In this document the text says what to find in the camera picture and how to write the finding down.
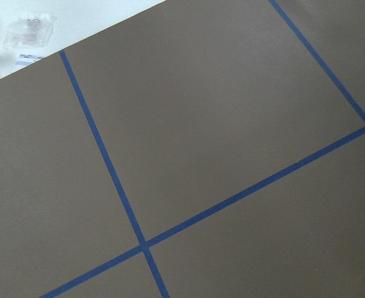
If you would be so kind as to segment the printed paper label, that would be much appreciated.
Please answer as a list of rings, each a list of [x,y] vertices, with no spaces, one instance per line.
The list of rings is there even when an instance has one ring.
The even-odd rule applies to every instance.
[[[37,61],[40,61],[41,59],[43,59],[42,56],[19,55],[19,57],[16,61],[16,65],[27,66],[27,65],[30,65],[30,64],[35,63]]]

